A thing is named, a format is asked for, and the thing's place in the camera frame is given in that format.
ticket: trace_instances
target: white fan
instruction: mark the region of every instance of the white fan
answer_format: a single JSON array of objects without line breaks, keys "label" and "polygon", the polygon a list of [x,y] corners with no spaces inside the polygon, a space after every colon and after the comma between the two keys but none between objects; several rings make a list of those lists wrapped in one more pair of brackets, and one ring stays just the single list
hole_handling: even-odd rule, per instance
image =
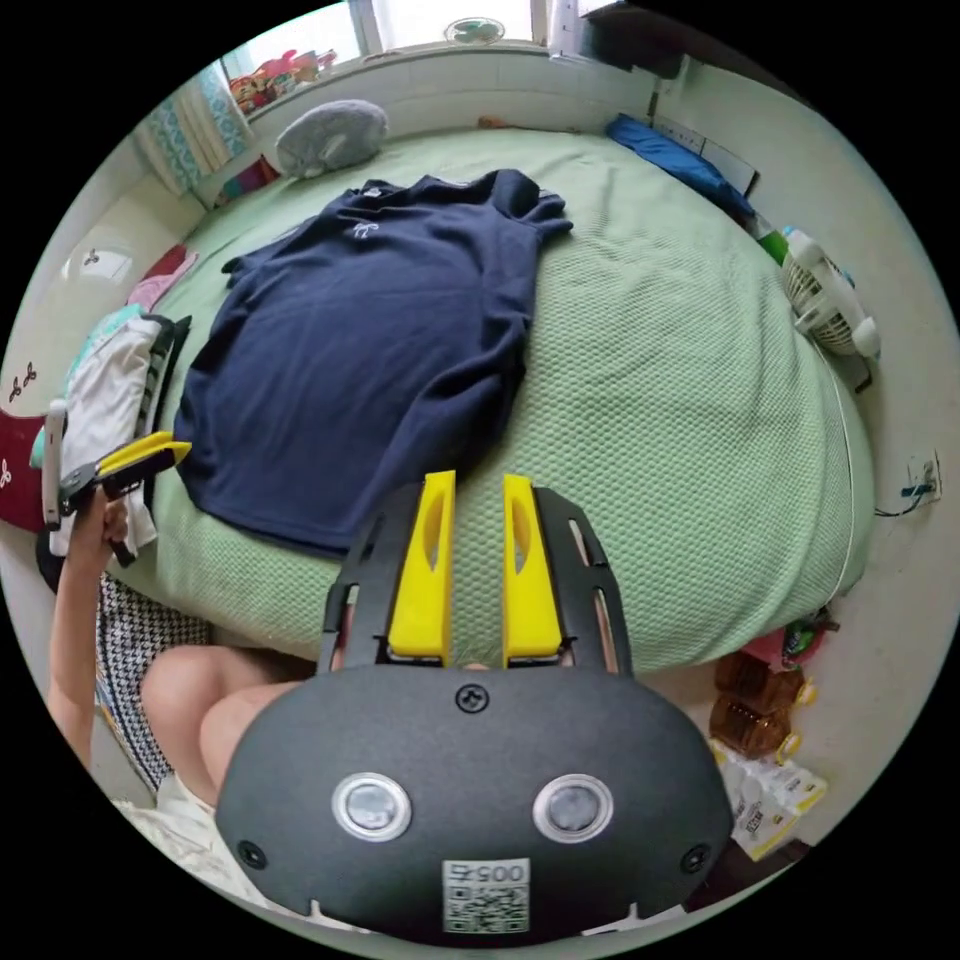
[{"label": "white fan", "polygon": [[477,46],[496,43],[503,39],[506,28],[499,20],[489,17],[467,17],[465,20],[455,20],[443,31],[448,43],[463,43],[468,46]]},{"label": "white fan", "polygon": [[784,231],[789,252],[783,261],[787,299],[795,328],[840,356],[880,359],[880,332],[853,289],[850,277],[801,230]]}]

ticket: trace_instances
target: window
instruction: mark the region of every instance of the window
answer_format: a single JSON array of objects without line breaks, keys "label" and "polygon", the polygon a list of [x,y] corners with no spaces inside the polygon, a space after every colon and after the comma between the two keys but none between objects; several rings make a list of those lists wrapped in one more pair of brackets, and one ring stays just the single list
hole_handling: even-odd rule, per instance
[{"label": "window", "polygon": [[337,55],[334,63],[338,64],[356,60],[360,56],[360,44],[350,4],[331,4],[254,37],[223,58],[227,76],[235,79],[251,74],[261,64],[283,56],[288,50],[298,54],[312,50],[318,55],[333,50]]},{"label": "window", "polygon": [[504,26],[504,40],[533,40],[530,4],[523,0],[373,0],[384,50],[443,43],[457,20],[488,17]]},{"label": "window", "polygon": [[[494,20],[503,27],[502,40],[545,43],[547,10],[554,2],[341,0],[261,33],[223,57],[223,67],[237,102],[250,114],[312,82],[318,70],[370,54],[447,43],[447,28],[458,20]],[[472,32],[482,38],[485,29],[464,25],[459,34],[469,38]],[[291,50],[300,58],[291,69],[264,71],[251,78],[268,61],[279,60]]]}]

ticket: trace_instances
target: screw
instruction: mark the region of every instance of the screw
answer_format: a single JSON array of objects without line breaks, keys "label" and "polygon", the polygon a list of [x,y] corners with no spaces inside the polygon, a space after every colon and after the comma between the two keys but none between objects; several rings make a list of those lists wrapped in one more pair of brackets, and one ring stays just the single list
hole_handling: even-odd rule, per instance
[{"label": "screw", "polygon": [[263,870],[267,865],[266,854],[249,840],[241,840],[237,844],[237,853],[240,860],[251,870]]},{"label": "screw", "polygon": [[467,683],[457,691],[455,700],[464,713],[480,713],[487,709],[490,694],[479,683]]},{"label": "screw", "polygon": [[710,847],[705,843],[698,843],[688,850],[680,861],[680,869],[684,873],[699,873],[710,857]]}]

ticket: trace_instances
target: bed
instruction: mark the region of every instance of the bed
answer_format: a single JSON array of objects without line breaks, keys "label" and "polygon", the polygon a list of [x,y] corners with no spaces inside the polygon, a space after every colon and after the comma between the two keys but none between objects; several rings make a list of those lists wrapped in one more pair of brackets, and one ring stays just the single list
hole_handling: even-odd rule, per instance
[{"label": "bed", "polygon": [[[516,167],[567,201],[572,235],[544,254],[528,374],[508,435],[456,503],[454,647],[496,665],[501,478],[578,502],[623,594],[637,672],[741,647],[848,590],[874,509],[852,398],[794,333],[779,270],[736,224],[601,137],[475,130],[388,142],[360,168],[280,181],[207,218],[200,255],[157,309],[193,325],[161,427],[225,296],[222,264],[369,178],[464,181]],[[308,482],[291,478],[291,482]],[[318,653],[334,562],[201,514],[158,478],[157,542],[116,575],[252,641]]]}]

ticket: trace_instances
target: wire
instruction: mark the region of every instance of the wire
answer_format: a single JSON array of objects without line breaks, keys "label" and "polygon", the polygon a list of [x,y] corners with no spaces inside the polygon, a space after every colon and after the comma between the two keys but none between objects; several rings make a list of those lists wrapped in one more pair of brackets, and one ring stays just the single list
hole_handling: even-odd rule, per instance
[{"label": "wire", "polygon": [[926,490],[921,491],[916,500],[914,500],[906,510],[901,510],[899,513],[888,513],[886,510],[874,510],[873,515],[875,517],[886,517],[890,520],[894,519],[895,517],[905,517],[908,513],[913,513],[913,511],[920,506],[920,501],[923,500],[926,494]]}]

